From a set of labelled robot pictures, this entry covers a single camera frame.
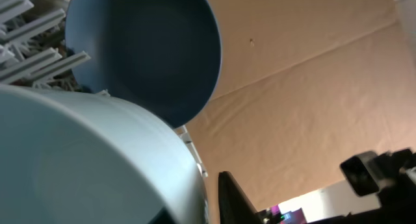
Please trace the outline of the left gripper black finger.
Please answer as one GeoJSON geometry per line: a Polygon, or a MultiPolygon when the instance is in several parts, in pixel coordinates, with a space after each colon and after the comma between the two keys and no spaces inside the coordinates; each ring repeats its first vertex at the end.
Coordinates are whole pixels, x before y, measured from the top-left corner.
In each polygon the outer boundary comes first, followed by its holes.
{"type": "Polygon", "coordinates": [[[229,171],[218,174],[218,206],[221,224],[263,223],[229,171]]]}

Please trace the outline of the large blue bowl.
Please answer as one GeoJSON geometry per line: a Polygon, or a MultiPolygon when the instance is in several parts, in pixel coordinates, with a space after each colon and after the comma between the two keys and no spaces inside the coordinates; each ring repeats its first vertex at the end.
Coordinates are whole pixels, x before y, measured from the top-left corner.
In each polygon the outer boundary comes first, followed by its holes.
{"type": "Polygon", "coordinates": [[[221,72],[207,0],[71,0],[65,42],[89,56],[73,69],[83,88],[106,90],[174,128],[204,108],[221,72]]]}

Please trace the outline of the light blue rice bowl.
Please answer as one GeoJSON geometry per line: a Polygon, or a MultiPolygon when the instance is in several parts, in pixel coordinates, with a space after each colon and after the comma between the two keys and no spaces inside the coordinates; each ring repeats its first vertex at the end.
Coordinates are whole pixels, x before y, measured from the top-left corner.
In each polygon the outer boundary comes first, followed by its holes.
{"type": "Polygon", "coordinates": [[[2,223],[207,223],[205,186],[157,116],[98,94],[1,86],[2,223]]]}

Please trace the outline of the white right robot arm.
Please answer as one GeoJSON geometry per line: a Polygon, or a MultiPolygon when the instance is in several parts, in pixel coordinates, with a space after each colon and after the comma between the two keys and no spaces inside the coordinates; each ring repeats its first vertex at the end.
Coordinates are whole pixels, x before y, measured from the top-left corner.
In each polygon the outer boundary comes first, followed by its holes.
{"type": "Polygon", "coordinates": [[[377,155],[367,151],[340,164],[355,194],[375,194],[380,208],[317,221],[318,224],[415,223],[415,152],[410,148],[377,155]]]}

